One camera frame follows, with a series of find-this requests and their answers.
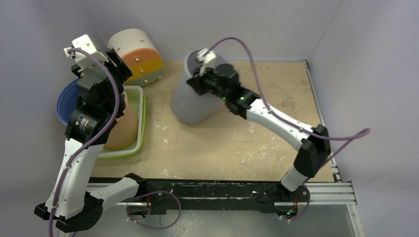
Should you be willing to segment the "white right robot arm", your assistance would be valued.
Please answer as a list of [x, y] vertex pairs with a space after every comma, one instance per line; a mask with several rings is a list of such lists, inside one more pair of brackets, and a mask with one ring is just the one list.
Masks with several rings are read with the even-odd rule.
[[297, 188], [315, 177], [331, 154], [325, 140], [328, 130], [323, 125], [312, 127], [264, 103], [259, 94], [241, 85], [238, 72], [230, 64], [206, 69], [203, 75], [196, 69], [186, 83], [200, 96], [212, 94], [222, 99], [231, 113], [267, 128], [297, 151], [293, 166], [277, 188], [284, 201], [295, 197]]

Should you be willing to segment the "large grey plastic bucket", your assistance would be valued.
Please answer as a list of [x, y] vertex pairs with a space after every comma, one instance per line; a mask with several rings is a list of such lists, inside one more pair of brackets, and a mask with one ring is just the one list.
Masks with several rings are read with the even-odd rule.
[[185, 124], [199, 124], [224, 104], [222, 99], [207, 93], [198, 95], [187, 84], [200, 64], [196, 61], [199, 50], [191, 51], [183, 61], [182, 74], [171, 97], [170, 108], [174, 116]]

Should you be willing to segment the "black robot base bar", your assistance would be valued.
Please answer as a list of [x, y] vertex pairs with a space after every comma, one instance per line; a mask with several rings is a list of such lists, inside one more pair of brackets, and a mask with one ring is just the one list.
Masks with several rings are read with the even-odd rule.
[[165, 214], [168, 210], [258, 211], [263, 214], [298, 214], [310, 201], [310, 192], [304, 185], [294, 192], [278, 181], [194, 180], [141, 178], [139, 189], [122, 202], [147, 201], [151, 214]]

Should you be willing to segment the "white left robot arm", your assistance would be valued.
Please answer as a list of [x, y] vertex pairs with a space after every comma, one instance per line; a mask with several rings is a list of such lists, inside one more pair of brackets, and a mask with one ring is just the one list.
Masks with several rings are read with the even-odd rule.
[[140, 135], [140, 122], [128, 102], [124, 82], [132, 72], [117, 52], [66, 48], [76, 59], [72, 72], [79, 78], [79, 96], [65, 130], [65, 152], [50, 197], [35, 207], [34, 213], [53, 230], [74, 236], [92, 228], [109, 207], [128, 198], [141, 202], [147, 188], [135, 174], [99, 191], [88, 192], [87, 185], [97, 158], [103, 150], [123, 150]]

